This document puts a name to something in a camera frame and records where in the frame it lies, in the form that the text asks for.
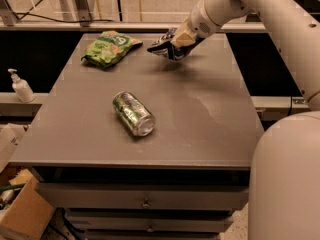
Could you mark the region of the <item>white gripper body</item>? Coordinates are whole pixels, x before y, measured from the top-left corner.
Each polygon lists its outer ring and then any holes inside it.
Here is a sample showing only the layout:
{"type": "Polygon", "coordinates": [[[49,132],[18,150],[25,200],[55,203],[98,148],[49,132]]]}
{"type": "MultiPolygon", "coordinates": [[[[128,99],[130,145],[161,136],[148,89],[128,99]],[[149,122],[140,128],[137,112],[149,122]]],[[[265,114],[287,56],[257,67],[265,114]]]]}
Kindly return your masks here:
{"type": "Polygon", "coordinates": [[[207,38],[220,29],[220,26],[208,16],[205,9],[205,0],[200,0],[193,7],[187,25],[200,38],[207,38]]]}

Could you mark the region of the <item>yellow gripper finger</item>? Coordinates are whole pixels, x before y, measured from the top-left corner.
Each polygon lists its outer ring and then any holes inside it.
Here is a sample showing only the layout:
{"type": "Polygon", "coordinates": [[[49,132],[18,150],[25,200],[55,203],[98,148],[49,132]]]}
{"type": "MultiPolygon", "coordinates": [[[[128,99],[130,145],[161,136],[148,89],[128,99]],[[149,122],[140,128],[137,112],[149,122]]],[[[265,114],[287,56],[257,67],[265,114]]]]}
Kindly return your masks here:
{"type": "Polygon", "coordinates": [[[196,43],[198,35],[187,24],[173,30],[171,44],[176,48],[191,46],[196,43]]]}

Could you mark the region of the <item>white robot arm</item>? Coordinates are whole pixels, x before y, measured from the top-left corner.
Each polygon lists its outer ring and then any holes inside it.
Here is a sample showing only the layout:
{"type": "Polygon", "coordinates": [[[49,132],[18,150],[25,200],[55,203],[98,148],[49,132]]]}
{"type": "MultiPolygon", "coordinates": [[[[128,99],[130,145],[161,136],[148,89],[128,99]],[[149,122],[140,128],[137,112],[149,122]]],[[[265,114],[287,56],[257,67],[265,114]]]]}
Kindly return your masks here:
{"type": "Polygon", "coordinates": [[[255,12],[287,69],[265,69],[266,81],[299,95],[305,112],[261,136],[252,158],[248,240],[320,240],[320,29],[294,0],[200,0],[172,43],[190,48],[227,22],[255,12]]]}

